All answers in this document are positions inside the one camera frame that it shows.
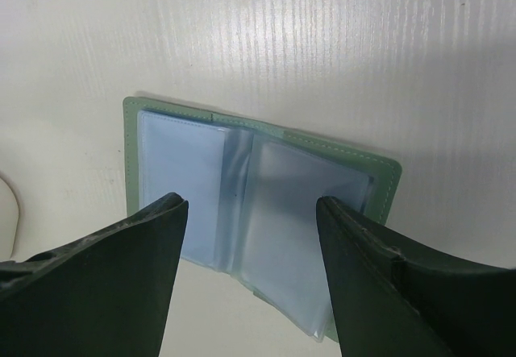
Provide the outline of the green card holder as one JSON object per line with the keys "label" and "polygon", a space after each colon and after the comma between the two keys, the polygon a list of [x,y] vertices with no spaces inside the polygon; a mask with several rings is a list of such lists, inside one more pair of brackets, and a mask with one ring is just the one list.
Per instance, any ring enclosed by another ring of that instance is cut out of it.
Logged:
{"label": "green card holder", "polygon": [[228,129],[214,264],[198,265],[237,279],[308,336],[336,339],[318,238],[317,200],[337,197],[373,221],[384,223],[401,165],[305,132],[129,97],[123,102],[129,214],[145,207],[139,203],[138,118],[143,111]]}

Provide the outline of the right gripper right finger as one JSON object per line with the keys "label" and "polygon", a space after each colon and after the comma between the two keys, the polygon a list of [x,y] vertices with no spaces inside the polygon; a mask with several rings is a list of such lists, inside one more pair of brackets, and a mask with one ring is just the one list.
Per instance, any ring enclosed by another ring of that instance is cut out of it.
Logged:
{"label": "right gripper right finger", "polygon": [[437,251],[335,197],[316,204],[344,356],[512,356],[515,272]]}

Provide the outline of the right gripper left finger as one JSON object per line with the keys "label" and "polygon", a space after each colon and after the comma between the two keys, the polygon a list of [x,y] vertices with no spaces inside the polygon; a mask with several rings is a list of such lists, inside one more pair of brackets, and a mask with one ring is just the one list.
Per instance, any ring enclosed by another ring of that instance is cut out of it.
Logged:
{"label": "right gripper left finger", "polygon": [[82,239],[2,262],[2,355],[157,356],[188,209],[169,193]]}

